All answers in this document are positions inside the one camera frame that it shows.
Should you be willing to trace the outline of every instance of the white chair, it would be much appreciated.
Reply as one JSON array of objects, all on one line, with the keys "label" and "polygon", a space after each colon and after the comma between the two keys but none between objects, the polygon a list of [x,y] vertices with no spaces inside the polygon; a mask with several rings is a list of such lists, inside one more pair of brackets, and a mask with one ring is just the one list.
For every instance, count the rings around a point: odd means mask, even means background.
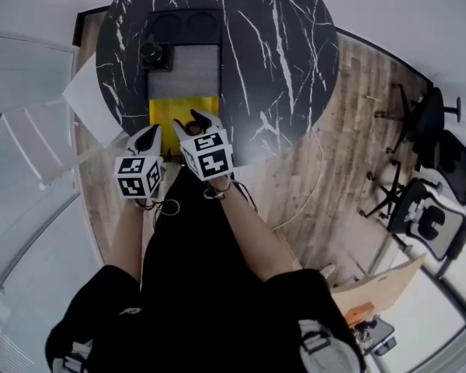
[{"label": "white chair", "polygon": [[[65,110],[66,102],[99,144],[78,155],[70,140],[52,130],[52,110]],[[94,156],[121,138],[122,127],[107,107],[96,77],[95,55],[91,56],[58,99],[0,114],[24,158],[43,189],[62,174]]]}]

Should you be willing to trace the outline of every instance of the wooden floor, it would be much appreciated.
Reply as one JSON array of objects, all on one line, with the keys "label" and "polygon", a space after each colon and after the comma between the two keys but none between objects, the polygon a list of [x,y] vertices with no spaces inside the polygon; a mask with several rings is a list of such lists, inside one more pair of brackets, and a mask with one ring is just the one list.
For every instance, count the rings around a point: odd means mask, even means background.
[{"label": "wooden floor", "polygon": [[[88,16],[78,56],[80,68],[96,49],[103,13]],[[360,217],[360,208],[373,207],[379,197],[366,180],[373,171],[387,182],[390,159],[384,150],[395,143],[400,123],[374,119],[375,110],[402,115],[398,91],[392,82],[404,85],[408,97],[417,99],[427,83],[395,60],[359,41],[339,35],[339,78],[326,111],[299,143],[281,155],[237,170],[237,179],[248,188],[259,213],[271,228],[285,238],[303,267],[337,266],[329,281],[341,284],[362,277],[377,258],[387,233],[376,219]],[[78,151],[93,144],[79,124]],[[117,196],[112,172],[121,149],[113,147],[80,167],[82,188],[89,216],[102,251],[106,253],[115,231],[122,201]],[[409,145],[395,155],[402,162],[402,182],[412,174],[416,157]],[[168,166],[162,196],[177,174]],[[144,244],[152,234],[152,213],[145,218]]]}]

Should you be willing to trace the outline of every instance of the office chair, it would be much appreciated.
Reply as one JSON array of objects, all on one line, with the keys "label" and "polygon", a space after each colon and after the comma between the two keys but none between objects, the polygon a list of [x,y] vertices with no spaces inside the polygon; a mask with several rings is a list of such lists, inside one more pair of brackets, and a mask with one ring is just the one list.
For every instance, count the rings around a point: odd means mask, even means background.
[{"label": "office chair", "polygon": [[466,205],[466,147],[450,131],[444,130],[435,146],[433,160],[427,150],[419,154],[426,169],[435,169],[447,181],[461,206]]},{"label": "office chair", "polygon": [[398,136],[397,143],[393,148],[387,148],[388,154],[393,154],[397,151],[399,145],[403,141],[415,142],[417,151],[433,150],[436,141],[445,125],[444,114],[453,113],[457,115],[457,122],[461,121],[461,98],[457,98],[457,107],[449,108],[443,104],[442,92],[435,87],[429,91],[421,100],[420,103],[412,101],[414,106],[412,110],[409,107],[409,102],[402,84],[392,83],[392,88],[398,88],[402,98],[402,109],[404,117],[394,117],[387,115],[384,111],[379,110],[374,113],[377,119],[395,120],[402,122],[401,134]]},{"label": "office chair", "polygon": [[[397,167],[391,190],[378,183],[386,198],[368,214],[361,210],[360,215],[369,218],[388,206],[387,214],[380,213],[380,218],[389,220],[387,230],[391,234],[406,234],[418,239],[438,261],[445,257],[457,259],[466,243],[466,216],[442,205],[425,186],[436,187],[441,193],[441,184],[435,186],[413,178],[407,186],[401,186],[398,183],[401,164],[395,160],[391,164]],[[368,173],[367,178],[377,182],[372,173]]]}]

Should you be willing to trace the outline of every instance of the black sleeve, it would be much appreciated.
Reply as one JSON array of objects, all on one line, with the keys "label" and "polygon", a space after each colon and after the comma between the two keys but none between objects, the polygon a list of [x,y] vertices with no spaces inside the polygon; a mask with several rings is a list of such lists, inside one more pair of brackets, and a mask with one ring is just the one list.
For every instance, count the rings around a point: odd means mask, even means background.
[{"label": "black sleeve", "polygon": [[326,279],[317,270],[277,275],[265,283],[265,288],[270,310],[276,314],[273,319],[277,322],[277,333],[273,336],[280,340],[282,347],[286,347],[293,356],[297,355],[299,360],[301,331],[298,321],[316,320],[325,325],[335,338],[350,345],[360,360],[361,371],[365,370],[360,348],[330,294]]},{"label": "black sleeve", "polygon": [[128,273],[103,267],[72,299],[64,318],[52,329],[45,346],[50,369],[56,358],[71,353],[72,343],[86,343],[127,308],[140,306],[140,284]]}]

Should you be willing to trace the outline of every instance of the black baseboard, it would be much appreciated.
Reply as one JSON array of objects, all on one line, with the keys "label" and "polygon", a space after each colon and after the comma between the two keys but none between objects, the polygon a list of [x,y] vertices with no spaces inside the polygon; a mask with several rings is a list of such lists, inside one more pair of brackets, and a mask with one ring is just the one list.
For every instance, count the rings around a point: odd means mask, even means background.
[{"label": "black baseboard", "polygon": [[99,12],[105,12],[109,9],[108,5],[104,7],[100,7],[98,9],[90,9],[89,11],[79,12],[78,16],[76,17],[76,25],[75,25],[75,34],[72,37],[72,45],[76,47],[81,46],[81,38],[83,35],[83,29],[85,28],[85,18],[86,16],[92,14],[98,14]]},{"label": "black baseboard", "polygon": [[358,40],[360,41],[361,43],[364,43],[372,48],[374,48],[375,50],[378,50],[380,51],[381,53],[389,56],[390,58],[396,60],[397,62],[403,64],[405,67],[407,67],[407,69],[409,69],[410,71],[413,71],[416,75],[418,75],[420,78],[424,79],[425,82],[428,83],[428,90],[432,89],[433,88],[433,82],[427,78],[423,73],[421,73],[420,71],[414,69],[410,64],[408,64],[407,62],[403,61],[401,58],[393,55],[390,51],[387,51],[385,50],[384,48],[381,48],[380,46],[377,46],[376,44],[373,44],[371,43],[370,41],[366,40],[366,39],[363,39],[362,37],[359,37],[347,30],[344,30],[344,29],[341,29],[337,26],[335,26],[335,29],[338,33],[341,33],[342,35],[345,35],[345,36],[348,36],[348,37],[351,37],[355,40]]}]

